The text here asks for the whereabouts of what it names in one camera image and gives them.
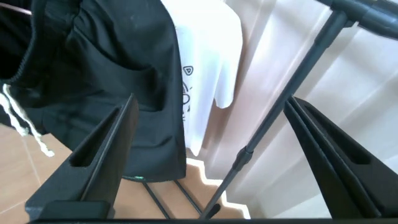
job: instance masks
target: curtain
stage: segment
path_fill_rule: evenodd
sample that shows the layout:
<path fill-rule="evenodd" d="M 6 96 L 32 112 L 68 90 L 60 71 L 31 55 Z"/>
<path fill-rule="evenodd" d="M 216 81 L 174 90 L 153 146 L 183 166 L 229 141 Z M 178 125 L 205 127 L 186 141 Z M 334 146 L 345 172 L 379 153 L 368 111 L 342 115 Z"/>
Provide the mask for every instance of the curtain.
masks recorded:
<path fill-rule="evenodd" d="M 213 107 L 197 159 L 223 179 L 311 46 L 330 10 L 314 0 L 226 0 L 244 50 L 233 104 Z M 346 28 L 295 96 L 307 100 L 398 172 L 398 41 Z M 283 113 L 226 191 L 252 218 L 330 217 Z"/>

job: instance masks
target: tiled floor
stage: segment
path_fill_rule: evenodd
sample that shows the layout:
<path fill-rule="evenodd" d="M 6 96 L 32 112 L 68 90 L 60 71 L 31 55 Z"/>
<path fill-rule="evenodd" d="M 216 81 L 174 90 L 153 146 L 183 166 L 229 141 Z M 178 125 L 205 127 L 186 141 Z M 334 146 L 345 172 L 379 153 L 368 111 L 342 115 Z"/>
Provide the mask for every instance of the tiled floor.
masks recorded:
<path fill-rule="evenodd" d="M 20 137 L 0 125 L 0 223 L 26 223 L 25 201 L 70 154 L 53 136 L 43 137 L 54 157 L 46 157 L 32 136 Z M 216 187 L 204 185 L 196 167 L 187 167 L 180 180 L 203 208 Z M 173 182 L 149 184 L 172 218 L 198 218 L 196 210 Z M 164 218 L 144 186 L 122 180 L 114 204 L 115 218 Z M 222 207 L 214 218 L 242 218 L 240 211 Z"/>

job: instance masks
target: white shirt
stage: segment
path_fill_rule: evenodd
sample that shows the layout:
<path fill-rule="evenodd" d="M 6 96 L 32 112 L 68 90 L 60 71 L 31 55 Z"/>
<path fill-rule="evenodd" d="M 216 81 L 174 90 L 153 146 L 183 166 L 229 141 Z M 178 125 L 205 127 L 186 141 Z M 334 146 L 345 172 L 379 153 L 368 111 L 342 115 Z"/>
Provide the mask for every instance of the white shirt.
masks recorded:
<path fill-rule="evenodd" d="M 233 100 L 242 49 L 238 15 L 220 0 L 162 0 L 177 33 L 183 75 L 185 144 L 199 154 L 213 99 Z"/>

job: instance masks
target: white drawstring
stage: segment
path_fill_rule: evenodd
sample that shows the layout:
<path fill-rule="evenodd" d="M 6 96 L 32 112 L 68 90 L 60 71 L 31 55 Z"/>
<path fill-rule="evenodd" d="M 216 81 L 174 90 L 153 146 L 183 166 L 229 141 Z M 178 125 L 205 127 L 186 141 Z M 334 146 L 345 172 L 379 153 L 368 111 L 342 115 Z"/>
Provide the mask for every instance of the white drawstring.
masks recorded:
<path fill-rule="evenodd" d="M 18 114 L 18 116 L 20 116 L 29 125 L 30 130 L 32 131 L 33 137 L 35 137 L 35 140 L 37 141 L 37 143 L 40 146 L 40 150 L 48 157 L 54 156 L 54 152 L 49 150 L 48 147 L 44 144 L 44 142 L 42 141 L 42 138 L 41 138 L 42 135 L 36 130 L 36 127 L 34 126 L 33 122 L 26 115 L 26 112 L 24 111 L 24 109 L 22 109 L 22 107 L 19 105 L 19 103 L 11 96 L 10 86 L 7 84 L 4 84 L 2 86 L 2 90 L 3 90 L 4 94 L 7 96 L 7 98 L 4 99 L 5 96 L 3 94 L 1 94 L 0 95 L 0 103 L 1 103 L 2 107 L 4 108 L 4 111 L 10 117 L 11 125 L 17 129 L 18 133 L 21 136 L 25 136 L 27 134 L 27 130 L 25 129 L 25 131 L 23 131 L 24 128 L 22 128 L 20 126 L 16 117 L 14 115 L 12 115 L 10 106 L 9 106 L 10 104 L 11 104 L 12 109 Z"/>

